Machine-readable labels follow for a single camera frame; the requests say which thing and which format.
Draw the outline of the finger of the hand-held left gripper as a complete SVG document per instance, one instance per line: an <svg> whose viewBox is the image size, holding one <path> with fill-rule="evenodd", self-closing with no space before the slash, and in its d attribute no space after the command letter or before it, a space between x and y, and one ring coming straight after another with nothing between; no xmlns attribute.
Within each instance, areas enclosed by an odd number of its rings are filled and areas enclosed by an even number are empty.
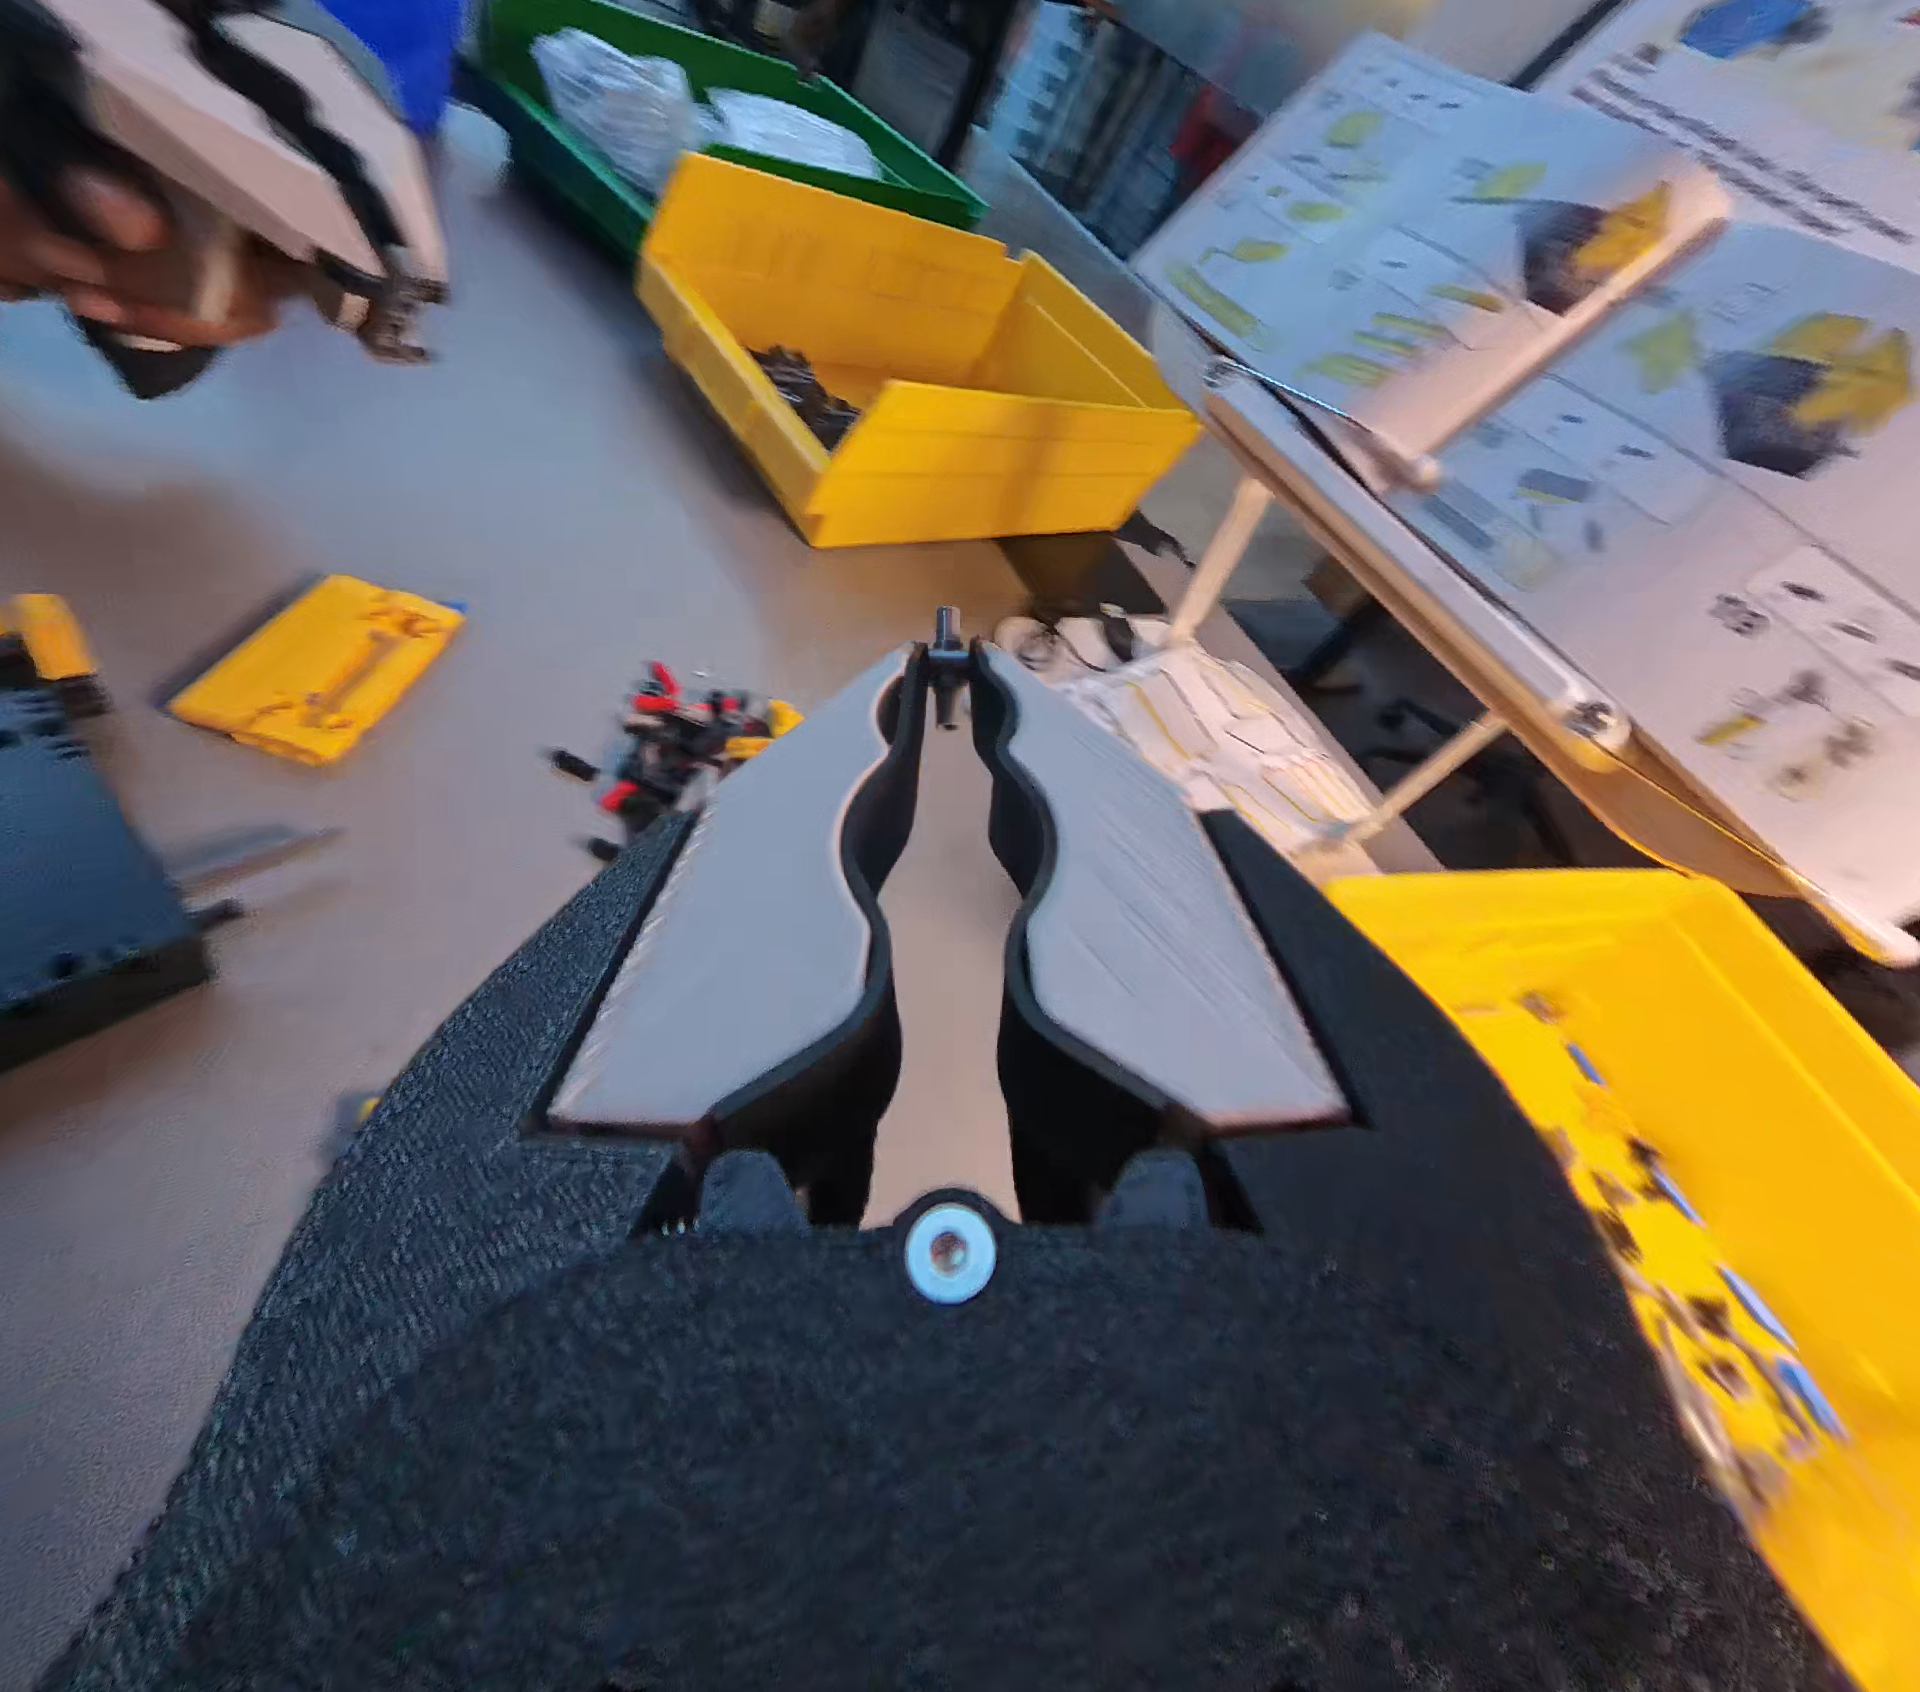
<svg viewBox="0 0 1920 1692"><path fill-rule="evenodd" d="M394 110L378 65L346 34L224 15L233 87L282 125L348 205L403 297L447 299L447 254L425 157Z"/></svg>
<svg viewBox="0 0 1920 1692"><path fill-rule="evenodd" d="M385 268L328 173L233 85L226 15L308 31L308 0L4 0L4 144L21 180L108 163L310 272Z"/></svg>

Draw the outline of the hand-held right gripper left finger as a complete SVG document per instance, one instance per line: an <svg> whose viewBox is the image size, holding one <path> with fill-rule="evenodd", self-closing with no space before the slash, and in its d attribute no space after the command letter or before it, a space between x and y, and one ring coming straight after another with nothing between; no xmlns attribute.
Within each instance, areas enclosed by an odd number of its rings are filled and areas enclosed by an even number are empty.
<svg viewBox="0 0 1920 1692"><path fill-rule="evenodd" d="M546 1117L675 1139L824 1075L892 980L927 649L902 646L718 785L589 1010Z"/></svg>

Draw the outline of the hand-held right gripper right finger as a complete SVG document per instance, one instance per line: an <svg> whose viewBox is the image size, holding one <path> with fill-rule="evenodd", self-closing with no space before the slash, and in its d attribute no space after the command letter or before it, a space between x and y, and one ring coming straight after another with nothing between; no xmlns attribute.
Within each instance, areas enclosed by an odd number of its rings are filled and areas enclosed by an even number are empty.
<svg viewBox="0 0 1920 1692"><path fill-rule="evenodd" d="M999 1080L1029 1139L1239 1139L1352 1110L1197 812L992 643L972 646L987 845L1017 897Z"/></svg>

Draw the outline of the pile of small building parts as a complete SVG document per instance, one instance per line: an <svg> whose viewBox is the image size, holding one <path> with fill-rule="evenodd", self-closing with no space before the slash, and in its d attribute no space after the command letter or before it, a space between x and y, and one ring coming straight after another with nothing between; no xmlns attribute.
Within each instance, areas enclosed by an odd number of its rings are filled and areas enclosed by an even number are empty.
<svg viewBox="0 0 1920 1692"><path fill-rule="evenodd" d="M625 697L617 745L602 758L551 746L551 772L592 793L613 836L587 836L583 855L613 865L664 817L696 812L712 790L804 725L804 713L779 697L715 687L696 673L682 685L653 660Z"/></svg>

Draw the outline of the grey desk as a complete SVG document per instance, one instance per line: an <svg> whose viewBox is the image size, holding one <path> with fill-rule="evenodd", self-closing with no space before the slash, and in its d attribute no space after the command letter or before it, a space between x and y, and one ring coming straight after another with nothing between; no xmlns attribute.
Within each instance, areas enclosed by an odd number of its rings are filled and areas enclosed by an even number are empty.
<svg viewBox="0 0 1920 1692"><path fill-rule="evenodd" d="M5 312L4 577L94 630L139 826L343 836L212 984L4 1075L4 1688L110 1685L88 1619L148 1583L203 1425L228 1492L311 1389L165 1688L518 1685L502 1615L575 1557L560 1662L613 1685L1312 1687L1214 1592L1256 1584L1219 1443L1253 1375L1146 1364L1175 1321L1282 1315L1257 1243L1017 1239L975 1343L873 1232L656 1234L664 1148L524 1128L650 871L589 874L535 746L647 649L824 698L1011 589L990 547L837 560L745 508L658 336L495 163L450 125L420 368L302 321L132 407L49 310ZM467 613L349 756L161 713L336 574Z"/></svg>

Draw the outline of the black desk mat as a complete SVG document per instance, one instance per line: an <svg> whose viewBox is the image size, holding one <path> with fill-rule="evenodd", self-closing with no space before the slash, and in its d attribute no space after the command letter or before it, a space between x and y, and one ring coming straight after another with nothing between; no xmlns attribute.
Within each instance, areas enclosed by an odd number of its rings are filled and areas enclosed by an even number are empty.
<svg viewBox="0 0 1920 1692"><path fill-rule="evenodd" d="M1157 618L1165 611L1146 563L1164 560L1181 573L1194 557L1175 534L1135 508L1112 533L1033 534L1001 542L1026 597L1056 617L1097 615L1114 607L1126 617Z"/></svg>

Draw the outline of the person's left hand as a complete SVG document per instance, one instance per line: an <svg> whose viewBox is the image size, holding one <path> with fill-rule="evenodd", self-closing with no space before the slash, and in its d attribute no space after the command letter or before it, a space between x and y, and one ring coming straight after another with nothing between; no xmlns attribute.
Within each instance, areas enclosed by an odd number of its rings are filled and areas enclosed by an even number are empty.
<svg viewBox="0 0 1920 1692"><path fill-rule="evenodd" d="M185 350L222 350L265 336L279 309L306 291L306 270L275 248L247 242L226 305L184 312L174 276L171 216L113 176L78 168L64 205L80 226L62 228L33 198L1 183L4 303L55 297L88 324Z"/></svg>

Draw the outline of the green plastic bin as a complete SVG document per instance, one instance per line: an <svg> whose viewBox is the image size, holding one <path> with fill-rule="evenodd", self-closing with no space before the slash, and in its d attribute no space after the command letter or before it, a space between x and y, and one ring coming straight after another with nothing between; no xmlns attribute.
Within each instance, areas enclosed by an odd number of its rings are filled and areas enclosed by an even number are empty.
<svg viewBox="0 0 1920 1692"><path fill-rule="evenodd" d="M858 176L719 146L715 154L724 163L959 233L974 233L987 215L987 200L962 176L941 168L827 79L804 79L775 56L608 0L485 0L470 79L472 101L503 133L515 176L628 267L638 259L658 198L625 179L549 107L533 47L566 31L583 33L639 60L658 58L682 68L696 97L769 97L837 125L870 148L876 173Z"/></svg>

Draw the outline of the white printed mat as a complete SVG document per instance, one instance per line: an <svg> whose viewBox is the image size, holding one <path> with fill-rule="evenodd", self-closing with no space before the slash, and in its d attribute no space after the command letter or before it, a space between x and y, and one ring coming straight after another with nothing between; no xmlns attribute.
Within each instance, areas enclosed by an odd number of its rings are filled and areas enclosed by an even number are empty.
<svg viewBox="0 0 1920 1692"><path fill-rule="evenodd" d="M1004 618L992 645L1157 770L1196 814L1233 812L1284 859L1338 849L1373 801L1306 710L1162 617Z"/></svg>

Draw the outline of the crumpled clear plastic bag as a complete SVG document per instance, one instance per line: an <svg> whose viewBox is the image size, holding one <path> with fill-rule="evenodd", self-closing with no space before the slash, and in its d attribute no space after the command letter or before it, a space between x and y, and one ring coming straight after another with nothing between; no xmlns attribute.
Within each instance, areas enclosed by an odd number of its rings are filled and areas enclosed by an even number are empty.
<svg viewBox="0 0 1920 1692"><path fill-rule="evenodd" d="M673 60L577 27L538 34L530 53L551 114L634 191L659 194L684 157L712 144L708 108Z"/></svg>

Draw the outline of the flat clear plastic bag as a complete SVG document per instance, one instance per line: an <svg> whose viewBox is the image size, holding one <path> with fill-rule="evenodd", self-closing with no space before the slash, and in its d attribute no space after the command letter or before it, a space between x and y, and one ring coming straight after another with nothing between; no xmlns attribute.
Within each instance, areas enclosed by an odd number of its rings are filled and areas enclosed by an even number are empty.
<svg viewBox="0 0 1920 1692"><path fill-rule="evenodd" d="M789 101L713 88L706 97L706 114L708 144L855 180L882 176L865 138Z"/></svg>

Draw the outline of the heap of black building parts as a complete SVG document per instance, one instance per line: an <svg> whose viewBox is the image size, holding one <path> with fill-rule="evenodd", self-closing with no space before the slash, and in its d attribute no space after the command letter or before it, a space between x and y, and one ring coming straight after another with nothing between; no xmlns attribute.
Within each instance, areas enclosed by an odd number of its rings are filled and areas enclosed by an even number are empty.
<svg viewBox="0 0 1920 1692"><path fill-rule="evenodd" d="M768 347L750 352L779 400L799 420L805 432L832 455L860 420L860 409L834 392L809 360L786 347Z"/></svg>

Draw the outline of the yellow building panel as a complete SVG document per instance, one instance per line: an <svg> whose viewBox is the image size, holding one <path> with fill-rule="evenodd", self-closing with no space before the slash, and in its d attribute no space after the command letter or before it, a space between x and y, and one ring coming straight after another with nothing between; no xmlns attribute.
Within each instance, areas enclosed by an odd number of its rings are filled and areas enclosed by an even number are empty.
<svg viewBox="0 0 1920 1692"><path fill-rule="evenodd" d="M467 627L458 603L349 574L308 580L219 654L160 693L160 710L278 762L334 769Z"/></svg>

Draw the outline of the heap of mixed building parts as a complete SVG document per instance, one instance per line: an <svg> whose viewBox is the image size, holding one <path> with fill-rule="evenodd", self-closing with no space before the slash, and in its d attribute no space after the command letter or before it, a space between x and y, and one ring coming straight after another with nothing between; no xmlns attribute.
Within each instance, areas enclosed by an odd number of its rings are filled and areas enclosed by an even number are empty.
<svg viewBox="0 0 1920 1692"><path fill-rule="evenodd" d="M1841 1421L1787 1327L1726 1263L1666 1154L1625 1114L1567 1009L1537 988L1516 1009L1527 1033L1488 1061L1596 1228L1694 1454L1751 1533L1802 1467L1844 1443Z"/></svg>

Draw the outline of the yellow black toy robot body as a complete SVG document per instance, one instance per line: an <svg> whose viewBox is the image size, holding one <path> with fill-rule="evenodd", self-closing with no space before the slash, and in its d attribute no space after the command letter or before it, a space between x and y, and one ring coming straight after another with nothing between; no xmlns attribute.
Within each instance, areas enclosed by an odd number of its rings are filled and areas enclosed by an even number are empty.
<svg viewBox="0 0 1920 1692"><path fill-rule="evenodd" d="M201 988L196 915L101 774L108 697L52 594L1 603L1 1071Z"/></svg>

